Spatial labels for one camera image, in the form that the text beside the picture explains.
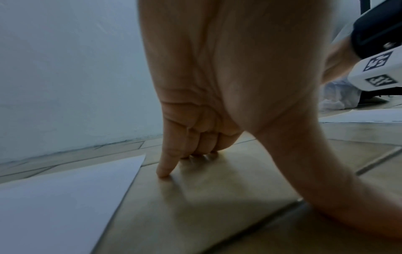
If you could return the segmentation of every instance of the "plastic bag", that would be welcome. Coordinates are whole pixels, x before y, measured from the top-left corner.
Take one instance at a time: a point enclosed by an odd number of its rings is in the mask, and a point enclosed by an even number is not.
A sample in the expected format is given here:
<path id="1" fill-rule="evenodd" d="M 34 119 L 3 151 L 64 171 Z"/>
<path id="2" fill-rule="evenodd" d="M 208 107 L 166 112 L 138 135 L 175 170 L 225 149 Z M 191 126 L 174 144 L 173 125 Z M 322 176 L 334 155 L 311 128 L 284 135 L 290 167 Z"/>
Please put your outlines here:
<path id="1" fill-rule="evenodd" d="M 348 77 L 343 77 L 320 88 L 320 111 L 356 108 L 360 101 L 361 90 L 354 87 Z"/>

